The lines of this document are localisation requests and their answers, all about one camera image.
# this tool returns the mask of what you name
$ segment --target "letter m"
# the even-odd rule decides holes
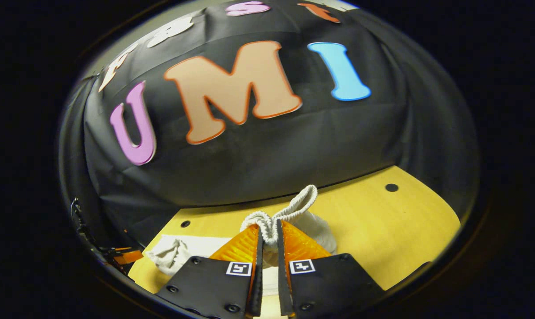
[[[213,117],[209,103],[236,125],[248,118],[251,89],[256,97],[252,113],[260,119],[301,107],[301,98],[294,95],[279,61],[280,48],[274,41],[243,45],[231,73],[202,56],[177,63],[165,72],[163,77],[175,81],[181,95],[190,125],[186,136],[190,144],[204,143],[225,131],[225,122]]]

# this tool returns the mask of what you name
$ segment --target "blue letter i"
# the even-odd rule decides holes
[[[341,101],[354,101],[369,97],[372,93],[360,80],[352,63],[346,56],[346,47],[339,43],[315,42],[307,48],[317,52],[334,80],[332,96]]]

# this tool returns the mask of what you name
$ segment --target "yellow table surface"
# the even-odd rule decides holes
[[[387,191],[385,185],[390,183],[399,189]],[[233,237],[248,214],[263,210],[273,216],[293,197],[179,210],[146,251],[162,234]],[[309,211],[328,222],[337,241],[337,254],[350,253],[383,289],[433,261],[460,227],[458,217],[439,195],[397,166],[320,188]],[[190,226],[181,228],[185,220]],[[148,257],[136,261],[128,276],[152,293],[170,279]],[[262,319],[283,318],[278,296],[265,296],[261,312]]]

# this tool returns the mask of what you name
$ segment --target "black background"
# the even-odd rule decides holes
[[[64,214],[53,141],[79,54],[154,3],[0,4],[1,317],[152,317],[89,270]],[[535,317],[535,2],[359,6],[427,49],[476,106],[484,186],[497,191],[469,249],[405,309]]]

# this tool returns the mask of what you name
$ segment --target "orange part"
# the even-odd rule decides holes
[[[252,292],[252,283],[256,273],[256,254],[258,249],[259,228],[258,225],[251,225],[243,232],[229,240],[209,258],[219,261],[229,262],[250,262],[252,263],[252,276],[250,277],[250,288],[248,289],[248,299]]]
[[[133,252],[123,253],[121,256],[116,256],[114,259],[121,265],[135,262],[143,257],[142,252],[134,250]]]
[[[285,220],[281,221],[281,226],[283,229],[283,249],[285,251],[285,273],[287,274],[287,284],[291,291],[290,261],[330,257],[331,254],[314,239]]]

